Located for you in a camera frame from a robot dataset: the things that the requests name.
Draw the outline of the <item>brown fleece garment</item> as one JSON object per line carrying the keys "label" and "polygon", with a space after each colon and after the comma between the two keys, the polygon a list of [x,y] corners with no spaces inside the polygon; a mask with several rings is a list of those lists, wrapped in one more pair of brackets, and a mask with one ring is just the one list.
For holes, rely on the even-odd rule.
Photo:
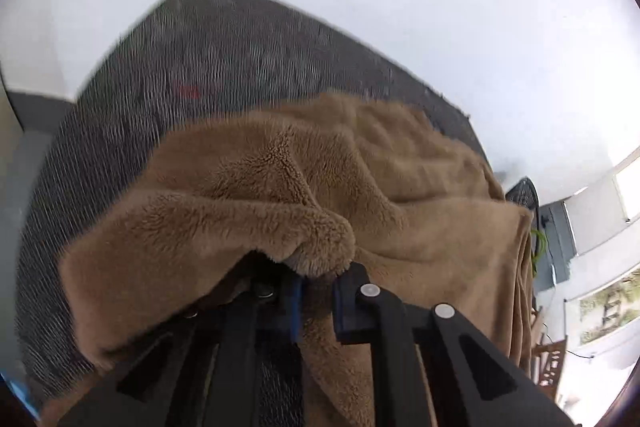
{"label": "brown fleece garment", "polygon": [[486,162],[419,109],[326,93],[168,134],[142,175],[60,263],[91,372],[49,401],[53,426],[116,351],[209,293],[250,251],[311,280],[305,419],[369,426],[369,351],[341,346],[335,275],[352,262],[406,303],[450,303],[516,366],[530,363],[527,209]]}

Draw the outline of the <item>wooden chair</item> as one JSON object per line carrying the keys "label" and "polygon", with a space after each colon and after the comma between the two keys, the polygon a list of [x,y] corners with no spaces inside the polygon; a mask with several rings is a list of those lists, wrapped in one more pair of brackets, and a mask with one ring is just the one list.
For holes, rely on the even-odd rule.
{"label": "wooden chair", "polygon": [[567,336],[551,340],[544,323],[544,308],[532,310],[532,380],[553,402],[558,401],[567,340]]}

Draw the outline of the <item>framed landscape painting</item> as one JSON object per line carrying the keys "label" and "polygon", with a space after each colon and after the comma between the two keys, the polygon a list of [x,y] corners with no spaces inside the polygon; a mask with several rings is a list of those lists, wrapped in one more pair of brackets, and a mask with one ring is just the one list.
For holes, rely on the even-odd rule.
{"label": "framed landscape painting", "polygon": [[612,282],[565,301],[565,334],[585,346],[639,321],[639,267]]}

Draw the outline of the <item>green paper bag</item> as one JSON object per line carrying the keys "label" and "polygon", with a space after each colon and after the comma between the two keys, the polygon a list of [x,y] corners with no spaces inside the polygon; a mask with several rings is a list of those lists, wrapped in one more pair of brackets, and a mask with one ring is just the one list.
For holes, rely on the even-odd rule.
{"label": "green paper bag", "polygon": [[532,236],[532,255],[530,260],[532,260],[533,277],[536,277],[538,261],[547,252],[548,239],[546,234],[538,229],[531,229],[530,236]]}

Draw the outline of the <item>black mesh chair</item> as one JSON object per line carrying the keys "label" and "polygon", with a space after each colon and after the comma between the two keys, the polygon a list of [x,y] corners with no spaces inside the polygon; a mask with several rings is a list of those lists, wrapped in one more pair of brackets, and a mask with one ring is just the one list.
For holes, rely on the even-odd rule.
{"label": "black mesh chair", "polygon": [[533,215],[533,227],[539,228],[539,199],[534,182],[528,176],[519,179],[509,191],[506,199],[529,210]]}

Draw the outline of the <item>black patterned table cloth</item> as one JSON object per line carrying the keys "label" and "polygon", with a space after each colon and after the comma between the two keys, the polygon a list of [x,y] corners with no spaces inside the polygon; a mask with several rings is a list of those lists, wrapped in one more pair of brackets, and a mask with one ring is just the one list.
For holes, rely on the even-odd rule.
{"label": "black patterned table cloth", "polygon": [[125,190],[164,134],[329,90],[419,106],[442,134],[480,148],[469,119],[405,69],[271,0],[165,0],[114,47],[58,125],[23,225],[15,326],[36,404],[89,370],[74,345],[60,251]]}

